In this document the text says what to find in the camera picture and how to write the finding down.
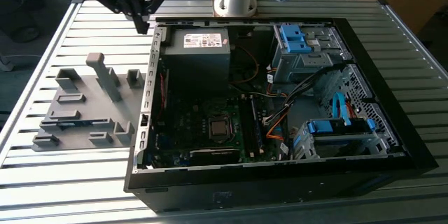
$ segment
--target metal slotted table surface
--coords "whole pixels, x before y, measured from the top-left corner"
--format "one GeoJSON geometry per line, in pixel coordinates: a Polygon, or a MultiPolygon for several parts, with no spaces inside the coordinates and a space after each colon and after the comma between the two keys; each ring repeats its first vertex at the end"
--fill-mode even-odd
{"type": "MultiPolygon", "coordinates": [[[[95,0],[72,3],[0,135],[2,223],[447,223],[448,78],[387,5],[376,1],[259,0],[266,17],[347,18],[440,168],[359,198],[156,215],[123,192],[128,148],[34,152],[32,139],[56,92],[60,68],[94,74],[87,53],[103,52],[116,73],[147,70],[152,30],[95,0]]],[[[212,15],[211,0],[167,0],[151,18],[212,15]]]]}

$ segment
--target floor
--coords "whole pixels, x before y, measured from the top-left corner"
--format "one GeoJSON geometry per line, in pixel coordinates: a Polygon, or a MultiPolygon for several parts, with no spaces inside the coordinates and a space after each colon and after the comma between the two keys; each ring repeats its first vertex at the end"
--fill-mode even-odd
{"type": "MultiPolygon", "coordinates": [[[[39,63],[39,59],[47,49],[47,45],[56,31],[71,0],[44,0],[46,8],[34,11],[32,15],[40,29],[40,37],[24,44],[14,43],[10,38],[0,33],[0,54],[8,57],[16,65],[12,72],[0,71],[0,111],[11,111],[27,85],[30,76],[39,63]]],[[[420,39],[426,42],[430,51],[448,68],[448,17],[435,15],[427,27],[419,33],[420,39]]],[[[7,116],[0,114],[0,127],[7,120],[7,116]]]]}

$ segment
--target black cable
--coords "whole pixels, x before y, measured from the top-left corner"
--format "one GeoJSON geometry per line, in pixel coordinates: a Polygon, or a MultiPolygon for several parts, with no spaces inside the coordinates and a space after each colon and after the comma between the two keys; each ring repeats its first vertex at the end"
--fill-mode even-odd
{"type": "MultiPolygon", "coordinates": [[[[248,77],[247,77],[247,71],[243,72],[243,80],[247,80],[248,77]]],[[[254,92],[259,92],[260,90],[258,90],[258,88],[254,86],[254,84],[251,83],[251,81],[248,82],[244,82],[243,84],[248,85],[251,87],[251,89],[254,90],[254,92]]]]}
{"type": "Polygon", "coordinates": [[[311,76],[308,76],[295,87],[290,95],[287,96],[287,99],[284,100],[282,104],[282,109],[270,116],[270,119],[267,119],[267,123],[270,123],[278,116],[283,114],[284,111],[290,111],[288,108],[295,103],[295,99],[299,95],[302,95],[308,89],[314,87],[315,81],[319,79],[320,76],[327,74],[330,71],[344,69],[348,62],[335,64],[331,67],[322,68],[318,72],[315,72],[311,76]]]}

